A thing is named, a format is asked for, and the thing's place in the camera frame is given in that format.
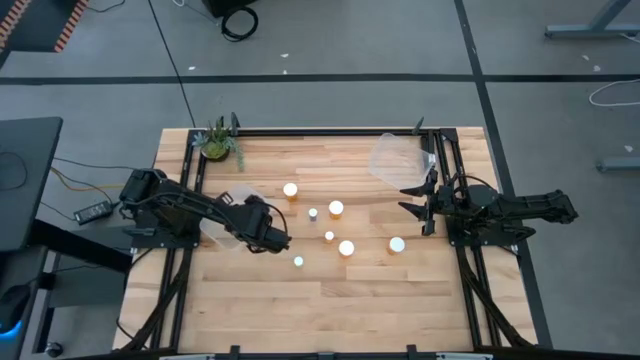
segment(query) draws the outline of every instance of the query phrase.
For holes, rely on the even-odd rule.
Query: black cable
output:
[[[82,184],[82,185],[88,186],[90,188],[96,189],[97,191],[100,191],[104,196],[107,197],[107,199],[109,200],[109,204],[111,204],[111,207],[113,208],[113,206],[114,206],[113,205],[114,204],[113,203],[113,199],[111,199],[111,196],[109,196],[109,194],[107,194],[104,190],[100,189],[99,187],[97,187],[95,185],[89,184],[87,182],[80,181],[80,180],[74,180],[74,179],[68,177],[67,175],[63,174],[62,171],[60,171],[60,170],[56,169],[56,171],[58,172],[58,174],[60,174],[60,176],[62,176],[63,178],[65,178],[65,179],[67,179],[67,180],[69,180],[71,182],[74,182],[74,183],[77,183],[77,184]]]
[[[195,128],[196,121],[193,118],[193,113],[191,112],[191,106],[189,105],[189,100],[187,100],[187,93],[184,91],[184,84],[182,83],[182,78],[180,77],[180,73],[178,72],[176,63],[173,61],[173,56],[171,56],[171,51],[169,51],[169,45],[167,45],[167,40],[164,38],[164,34],[162,33],[162,28],[160,27],[160,23],[158,22],[156,11],[153,9],[153,4],[151,4],[151,0],[147,0],[147,2],[149,3],[151,14],[153,14],[153,20],[155,20],[156,26],[158,27],[158,31],[160,32],[160,37],[162,38],[162,43],[164,44],[164,48],[167,50],[167,55],[169,55],[169,60],[171,60],[171,66],[173,66],[173,71],[175,71],[176,77],[178,78],[178,84],[180,84],[180,91],[182,91],[182,97],[184,98],[184,103],[185,105],[187,105],[187,110],[189,111],[189,118],[191,118],[191,124]]]
[[[280,211],[280,209],[278,209],[277,207],[271,205],[271,204],[267,204],[265,203],[268,207],[272,208],[273,210],[277,211],[278,214],[280,214],[280,217],[282,218],[282,223],[284,224],[284,232],[287,233],[287,235],[289,235],[289,228],[287,227],[287,219],[284,218],[284,214],[282,214],[282,211]]]
[[[0,189],[0,191],[9,191],[9,190],[15,190],[15,189],[19,189],[21,187],[24,186],[24,184],[27,183],[27,178],[29,177],[29,170],[27,170],[27,164],[25,164],[24,159],[11,151],[4,151],[4,152],[0,152],[0,156],[3,155],[13,155],[14,157],[16,157],[19,161],[20,161],[20,165],[22,165],[22,168],[24,169],[24,177],[22,178],[22,180],[20,181],[20,183],[18,185],[15,186],[10,186],[8,188],[2,188]]]
[[[153,201],[153,200],[155,200],[155,199],[157,199],[157,198],[159,198],[159,197],[162,197],[162,196],[169,196],[169,195],[172,195],[172,196],[182,196],[183,194],[180,194],[180,193],[172,193],[172,192],[161,192],[161,193],[157,193],[157,194],[155,194],[155,195],[149,196],[148,198],[146,198],[146,199],[142,199],[142,200],[140,200],[140,201],[128,201],[128,200],[125,200],[125,201],[123,201],[122,203],[123,203],[123,204],[125,204],[125,205],[140,206],[140,205],[143,205],[143,204],[148,203],[149,201]]]
[[[212,23],[216,24],[216,26],[218,26],[218,23],[212,19],[211,17],[209,17],[209,15],[203,13],[202,11],[194,8],[193,6],[185,3],[184,4],[185,7],[188,7],[189,9],[191,9],[192,11],[200,14],[202,17],[204,17],[205,19],[211,21]],[[231,18],[232,15],[234,15],[235,13],[239,12],[239,11],[244,11],[246,13],[248,13],[249,15],[251,15],[251,17],[253,18],[253,26],[251,27],[251,30],[249,30],[246,34],[243,35],[238,35],[234,32],[232,32],[231,30],[229,30],[229,28],[227,27],[227,22],[229,21],[229,19]],[[222,36],[230,42],[239,42],[242,41],[246,38],[248,38],[249,36],[253,35],[256,30],[258,30],[258,14],[256,14],[256,12],[248,7],[239,7],[236,9],[232,9],[229,12],[227,12],[227,14],[225,14],[225,16],[222,18],[222,24],[220,25],[222,28]]]
[[[486,182],[486,181],[484,181],[484,180],[482,180],[482,179],[480,179],[480,178],[478,178],[478,177],[471,176],[471,175],[460,175],[459,177],[463,177],[463,178],[467,178],[467,179],[477,180],[477,181],[481,182],[482,184],[484,184],[484,185],[488,186],[489,188],[491,188],[491,189],[495,190],[495,189],[493,188],[493,186],[489,185],[489,183],[488,183],[488,182]]]
[[[67,219],[69,221],[76,221],[76,219],[72,218],[71,216],[67,216],[67,215],[63,214],[60,210],[58,210],[58,209],[54,208],[53,206],[45,203],[44,201],[40,201],[40,204],[42,204],[42,205],[48,207],[49,209],[57,212],[58,215],[62,216],[63,218],[65,218],[65,219]]]
[[[79,162],[79,161],[63,159],[63,158],[59,158],[59,157],[54,157],[53,159],[54,159],[54,160],[58,160],[58,161],[62,161],[62,162],[66,162],[66,163],[69,163],[69,164],[74,164],[74,165],[84,166],[84,167],[89,167],[89,168],[95,168],[95,169],[124,169],[124,170],[136,170],[136,168],[133,168],[133,167],[130,167],[130,166],[102,166],[102,165],[90,165],[90,164],[81,163],[81,162]]]
[[[119,3],[114,4],[114,5],[111,5],[111,6],[107,7],[107,8],[105,8],[105,9],[102,9],[102,10],[94,9],[94,8],[92,8],[91,6],[87,6],[87,9],[88,9],[88,10],[91,10],[91,11],[93,11],[93,12],[97,12],[97,13],[105,13],[105,12],[107,12],[107,11],[109,11],[109,10],[113,9],[113,8],[117,8],[118,6],[122,6],[122,5],[124,5],[124,3],[125,3],[126,1],[127,1],[127,0],[122,0],[122,1],[121,1],[121,2],[119,2]]]
[[[47,274],[57,274],[57,273],[59,273],[59,272],[72,271],[72,270],[78,270],[78,269],[84,269],[84,268],[97,269],[97,268],[101,268],[101,267],[103,267],[103,266],[101,266],[101,265],[97,265],[97,266],[80,265],[80,266],[73,266],[73,267],[70,267],[70,268],[64,268],[64,269],[54,270],[54,271],[52,271],[52,272],[50,272],[50,273],[47,273]],[[34,277],[33,279],[31,279],[31,280],[27,281],[26,283],[24,283],[24,285],[30,284],[30,283],[32,283],[32,282],[34,282],[34,281],[38,280],[38,279],[40,279],[40,275],[38,275],[38,276]]]
[[[129,266],[129,272],[131,272],[131,269],[133,269],[133,267],[138,263],[138,261],[142,260],[145,256],[149,255],[149,253],[153,250],[153,248],[147,249],[145,252],[143,252],[142,254],[140,254],[140,256],[138,256],[135,260],[133,260],[133,262],[131,263],[131,266]],[[133,335],[131,335],[130,333],[128,333],[120,324],[120,316],[118,316],[118,318],[116,319],[116,326],[118,327],[118,329],[120,331],[122,331],[122,333],[128,337],[129,339],[133,340]]]
[[[229,28],[227,27],[227,22],[229,21],[231,16],[235,15],[240,11],[246,12],[247,14],[251,15],[251,17],[253,18],[253,26],[251,27],[251,30],[249,30],[248,32],[242,35],[234,33],[233,31],[229,30]],[[220,24],[220,27],[222,28],[222,36],[224,36],[224,38],[227,41],[240,42],[250,37],[256,32],[256,30],[258,30],[258,22],[259,22],[258,14],[256,14],[256,12],[251,8],[248,8],[246,6],[241,6],[235,9],[231,9],[224,15],[224,18],[222,18],[222,24]]]
[[[145,321],[145,324],[142,326],[142,328],[138,330],[134,338],[127,345],[121,348],[122,351],[135,351],[138,350],[139,347],[144,346],[144,342],[149,338],[149,336],[151,336],[151,333],[153,332],[158,321],[161,321],[161,319],[164,317],[166,309],[171,303],[173,297],[176,295],[180,287],[184,285],[184,281],[187,277],[188,272],[187,263],[188,262],[183,258],[178,272],[174,276],[173,281],[167,287],[164,296],[158,301],[158,304],[151,312],[151,315],[149,315],[149,318],[147,318],[147,321]]]

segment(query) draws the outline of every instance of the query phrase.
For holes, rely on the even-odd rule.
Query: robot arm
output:
[[[507,196],[487,185],[468,185],[454,188],[457,175],[438,188],[435,193],[417,192],[416,195],[430,195],[424,206],[400,202],[399,205],[411,212],[418,220],[424,221],[422,235],[429,236],[435,231],[434,214],[445,215],[454,226],[450,231],[459,233],[465,243],[514,245],[535,234],[535,230],[511,224],[514,220],[543,219],[552,223],[569,224],[578,217],[569,197],[562,191],[533,196]],[[413,195],[416,189],[401,190]]]
[[[136,220],[143,213],[151,213],[158,219],[159,227],[176,237],[193,232],[200,220],[207,218],[224,225],[226,231],[247,243],[254,253],[279,253],[288,249],[291,241],[286,224],[285,231],[271,226],[269,208],[273,206],[259,197],[250,196],[244,204],[232,205],[233,198],[226,192],[213,199],[167,179],[160,170],[133,171],[120,201],[123,216],[128,211],[130,218]]]

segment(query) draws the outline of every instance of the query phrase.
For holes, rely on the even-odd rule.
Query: white cable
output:
[[[613,82],[611,84],[605,85],[605,86],[601,87],[600,89],[594,91],[591,95],[589,95],[589,102],[591,103],[591,105],[601,106],[601,107],[617,107],[617,106],[636,106],[636,105],[640,105],[640,101],[632,102],[632,103],[613,103],[613,104],[603,104],[603,103],[597,103],[597,102],[593,101],[593,97],[597,93],[601,92],[604,89],[607,89],[607,88],[610,88],[612,86],[619,85],[619,84],[630,84],[630,83],[634,83],[634,82],[640,82],[640,79],[626,80],[626,81],[616,81],[616,82]]]
[[[630,36],[627,36],[625,34],[620,34],[620,36],[640,44],[640,40],[636,39],[635,37],[630,37]],[[636,82],[640,82],[640,79],[616,81],[616,82],[613,82],[611,84],[605,85],[605,86],[599,88],[598,90],[594,91],[593,93],[591,93],[591,95],[589,95],[589,102],[591,103],[591,105],[600,106],[600,107],[619,107],[619,106],[637,106],[637,105],[640,105],[640,101],[636,101],[636,102],[632,102],[632,103],[613,103],[613,104],[603,104],[603,103],[597,103],[597,102],[593,101],[593,97],[596,96],[596,94],[598,94],[601,91],[603,91],[604,89],[608,89],[608,88],[610,88],[612,86],[616,86],[616,85],[620,85],[620,84],[631,84],[631,83],[636,83]]]
[[[620,36],[622,36],[625,39],[629,39],[629,40],[631,40],[633,42],[637,42],[638,44],[640,44],[640,40],[636,39],[635,37],[631,37],[631,36],[628,36],[628,35],[625,35],[625,34],[620,34]]]

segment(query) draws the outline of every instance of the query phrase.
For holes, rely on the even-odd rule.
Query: small plant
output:
[[[193,146],[201,149],[202,154],[212,161],[223,161],[230,151],[236,153],[238,171],[244,171],[244,152],[235,138],[231,136],[231,130],[225,128],[224,118],[221,116],[213,127],[209,122],[209,128],[204,133],[197,133],[192,141]]]

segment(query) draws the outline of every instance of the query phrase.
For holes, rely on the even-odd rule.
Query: wooden table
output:
[[[155,168],[179,180],[187,141],[186,129],[162,134]],[[482,128],[458,128],[468,174],[496,185]],[[418,137],[407,137],[419,146]],[[420,236],[421,223],[397,205],[424,203],[400,194],[371,176],[369,153],[377,136],[241,137],[244,173],[235,155],[206,166],[203,192],[215,197],[236,184],[246,184],[280,208],[293,236],[291,249],[278,255],[254,255],[244,247],[225,250],[209,239],[193,255],[179,344],[180,353],[242,352],[402,352],[407,344],[419,351],[471,350],[461,280],[444,220],[436,233]],[[192,160],[190,185],[199,155]],[[298,201],[289,203],[282,186],[294,182]],[[328,204],[341,200],[340,220],[328,216]],[[318,221],[307,211],[319,209]],[[274,217],[274,225],[282,228]],[[325,231],[337,241],[323,242]],[[404,253],[390,256],[386,243],[405,239]],[[355,243],[355,255],[342,259],[340,240]],[[166,250],[154,250],[131,271],[120,316],[135,332],[158,299]],[[305,259],[302,268],[295,256]],[[535,333],[516,258],[499,248],[485,248],[484,258],[493,298],[521,335]],[[479,301],[483,340],[486,319]],[[168,344],[173,310],[166,314],[162,345]],[[120,332],[114,347],[128,339]]]

